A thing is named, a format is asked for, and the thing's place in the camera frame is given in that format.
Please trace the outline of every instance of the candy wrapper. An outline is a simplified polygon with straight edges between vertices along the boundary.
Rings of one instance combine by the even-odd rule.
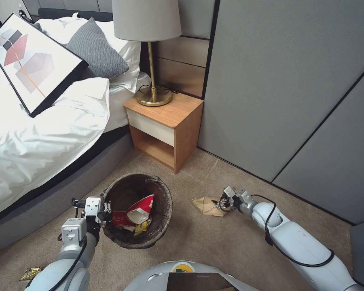
[[[28,268],[19,281],[28,281],[33,279],[36,275],[38,275],[42,271],[41,267]]]
[[[150,226],[150,223],[151,223],[151,216],[149,216],[148,219],[142,222],[141,224],[137,224],[135,228],[135,234],[133,236],[138,236],[142,232],[147,231],[148,227]]]
[[[145,222],[150,215],[153,202],[154,194],[148,195],[147,197],[144,197],[133,204],[127,209],[128,219],[135,224],[141,224],[142,222]]]
[[[118,229],[127,229],[129,231],[134,231],[136,224],[130,222],[127,219],[126,211],[113,211],[112,212],[112,223]]]

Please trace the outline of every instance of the yellow wrapper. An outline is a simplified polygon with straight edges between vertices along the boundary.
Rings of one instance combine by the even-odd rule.
[[[141,224],[137,224],[136,228],[135,228],[135,234],[133,236],[134,237],[138,236],[142,232],[147,231],[147,228],[149,227],[150,223],[151,223],[151,216],[149,216],[145,222],[142,222]]]
[[[33,279],[42,271],[41,267],[29,268],[27,269],[19,281],[27,281]]]

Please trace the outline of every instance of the black cable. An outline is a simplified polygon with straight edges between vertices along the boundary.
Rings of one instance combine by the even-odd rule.
[[[77,258],[75,259],[75,261],[73,262],[72,266],[70,267],[70,269],[66,272],[66,274],[58,281],[57,284],[55,284],[49,291],[54,291],[56,290],[62,283],[64,280],[66,280],[66,278],[70,275],[70,273],[72,272],[72,270],[74,269],[74,267],[76,266],[76,264],[78,263],[78,261],[80,260],[85,248],[86,248],[86,245],[88,243],[88,239],[86,237],[86,235],[84,236],[84,239],[83,239],[83,245],[82,245],[82,249],[81,249],[81,252],[78,254]]]
[[[139,88],[139,90],[138,91],[140,91],[140,92],[142,92],[143,94],[145,94],[145,92],[143,92],[141,89],[143,88],[143,87],[151,87],[150,85],[142,85],[142,86],[140,86],[140,88]],[[162,86],[158,86],[158,85],[156,85],[155,86],[156,87],[156,89],[157,90],[159,90],[159,91],[171,91],[171,92],[173,92],[173,93],[175,93],[175,94],[178,94],[179,92],[177,91],[177,90],[173,90],[173,89],[171,89],[171,88],[169,88],[168,86],[166,86],[166,85],[162,85]]]
[[[324,262],[322,262],[322,263],[319,263],[319,264],[305,264],[305,263],[301,263],[301,262],[299,262],[299,261],[296,261],[296,260],[294,260],[293,258],[291,258],[289,255],[287,255],[284,251],[282,251],[278,246],[277,246],[277,244],[273,241],[273,239],[271,238],[271,235],[270,235],[270,231],[268,230],[268,228],[267,228],[267,224],[268,224],[268,222],[269,222],[269,220],[270,220],[270,218],[271,218],[271,216],[272,216],[272,214],[274,213],[274,211],[275,211],[275,208],[276,208],[276,203],[275,202],[273,202],[272,200],[270,200],[270,199],[268,199],[267,197],[264,197],[264,196],[261,196],[261,195],[258,195],[258,194],[254,194],[254,195],[251,195],[251,197],[253,197],[253,196],[258,196],[258,197],[261,197],[261,198],[263,198],[263,199],[265,199],[265,200],[267,200],[267,201],[270,201],[271,203],[273,203],[274,204],[274,207],[272,208],[272,210],[271,210],[271,212],[270,212],[270,214],[268,215],[268,217],[267,217],[267,219],[266,219],[266,222],[265,222],[265,224],[264,224],[264,230],[265,230],[265,233],[266,233],[266,236],[268,236],[268,238],[270,239],[270,242],[272,243],[272,245],[273,246],[275,246],[276,248],[277,248],[277,250],[282,254],[282,255],[284,255],[286,258],[288,258],[290,261],[292,261],[293,263],[296,263],[296,264],[298,264],[298,265],[301,265],[301,266],[304,266],[304,267],[309,267],[309,268],[317,268],[317,267],[322,267],[322,266],[324,266],[324,265],[326,265],[327,263],[329,263],[333,258],[334,258],[334,251],[333,250],[331,250],[331,249],[328,249],[328,250],[330,250],[330,257],[326,260],[326,261],[324,261]]]

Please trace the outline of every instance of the white duvet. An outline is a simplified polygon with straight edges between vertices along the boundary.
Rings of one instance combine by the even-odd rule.
[[[75,82],[31,118],[0,69],[0,212],[97,141],[110,116],[108,91],[108,79]]]

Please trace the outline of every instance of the gray wall panel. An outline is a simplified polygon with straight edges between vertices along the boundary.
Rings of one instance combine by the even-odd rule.
[[[364,221],[364,77],[274,183],[353,223]]]
[[[63,0],[66,9],[83,11],[100,11],[97,0]]]
[[[178,37],[154,43],[158,57],[201,67],[206,66],[208,40]]]
[[[205,68],[160,58],[155,60],[158,84],[166,84],[173,89],[201,96]]]
[[[210,38],[214,0],[178,0],[182,35]]]
[[[38,0],[23,0],[23,2],[31,15],[38,15],[38,9],[40,8]]]
[[[112,0],[98,0],[101,12],[112,12]]]
[[[364,71],[364,1],[221,1],[199,146],[272,180]]]
[[[63,0],[38,0],[41,7],[66,9]]]

